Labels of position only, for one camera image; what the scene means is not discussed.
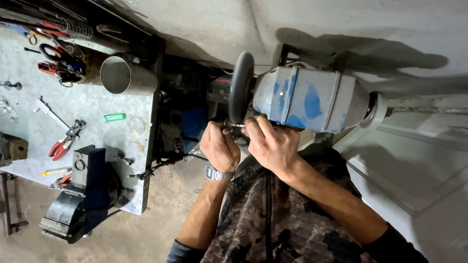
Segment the red handle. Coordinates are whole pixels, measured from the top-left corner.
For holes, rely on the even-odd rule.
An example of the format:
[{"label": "red handle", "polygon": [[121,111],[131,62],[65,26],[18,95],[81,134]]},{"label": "red handle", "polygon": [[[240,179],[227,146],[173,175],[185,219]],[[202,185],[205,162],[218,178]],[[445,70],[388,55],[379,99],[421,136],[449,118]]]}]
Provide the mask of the red handle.
[{"label": "red handle", "polygon": [[55,156],[62,146],[63,142],[56,142],[54,146],[52,146],[51,151],[49,152],[49,157]]},{"label": "red handle", "polygon": [[68,152],[68,149],[64,149],[63,147],[60,147],[60,149],[58,150],[57,154],[55,155],[55,157],[52,159],[52,161],[57,161],[57,160],[60,160],[60,158],[62,158],[63,156],[65,156],[66,152]]}]

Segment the red scissors handle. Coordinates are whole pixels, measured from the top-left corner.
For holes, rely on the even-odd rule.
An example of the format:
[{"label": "red scissors handle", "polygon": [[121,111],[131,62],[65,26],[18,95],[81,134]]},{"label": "red scissors handle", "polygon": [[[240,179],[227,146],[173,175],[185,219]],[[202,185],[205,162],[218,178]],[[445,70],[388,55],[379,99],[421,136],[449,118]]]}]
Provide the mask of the red scissors handle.
[{"label": "red scissors handle", "polygon": [[63,143],[64,142],[60,141],[56,142],[54,146],[52,146],[51,151],[49,152],[49,157],[56,156],[59,149],[63,146]]}]

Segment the person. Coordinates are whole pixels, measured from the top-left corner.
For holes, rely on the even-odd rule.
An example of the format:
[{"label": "person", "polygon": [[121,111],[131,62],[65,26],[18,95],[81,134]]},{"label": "person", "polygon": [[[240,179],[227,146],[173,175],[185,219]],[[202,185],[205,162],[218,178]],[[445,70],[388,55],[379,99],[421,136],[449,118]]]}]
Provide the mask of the person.
[{"label": "person", "polygon": [[[299,133],[264,116],[248,118],[242,132],[251,156],[238,166],[230,131],[208,124],[200,149],[209,179],[168,263],[427,262],[361,200],[337,151],[311,144],[298,152]],[[234,179],[213,180],[216,171]]]}]

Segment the spring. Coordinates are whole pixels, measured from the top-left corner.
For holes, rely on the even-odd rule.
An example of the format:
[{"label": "spring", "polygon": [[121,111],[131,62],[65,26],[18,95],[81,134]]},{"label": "spring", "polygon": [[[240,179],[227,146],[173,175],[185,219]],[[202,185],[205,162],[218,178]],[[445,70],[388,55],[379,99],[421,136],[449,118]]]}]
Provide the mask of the spring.
[{"label": "spring", "polygon": [[85,25],[83,23],[74,22],[65,18],[60,18],[62,20],[62,24],[58,24],[58,29],[66,34],[77,36],[77,37],[85,37],[90,38],[93,36],[93,29],[92,27]]}]

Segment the hand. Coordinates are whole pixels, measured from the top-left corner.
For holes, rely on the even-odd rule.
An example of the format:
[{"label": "hand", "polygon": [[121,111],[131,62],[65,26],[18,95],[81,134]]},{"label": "hand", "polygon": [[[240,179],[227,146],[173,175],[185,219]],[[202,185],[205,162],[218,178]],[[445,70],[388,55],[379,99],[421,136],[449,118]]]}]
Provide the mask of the hand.
[{"label": "hand", "polygon": [[301,160],[297,154],[299,133],[291,128],[276,126],[263,115],[248,118],[242,132],[250,137],[249,152],[268,170],[281,176],[289,174],[292,165]]},{"label": "hand", "polygon": [[228,128],[210,121],[203,133],[200,149],[213,168],[221,173],[232,173],[241,161],[241,150],[234,142]]}]

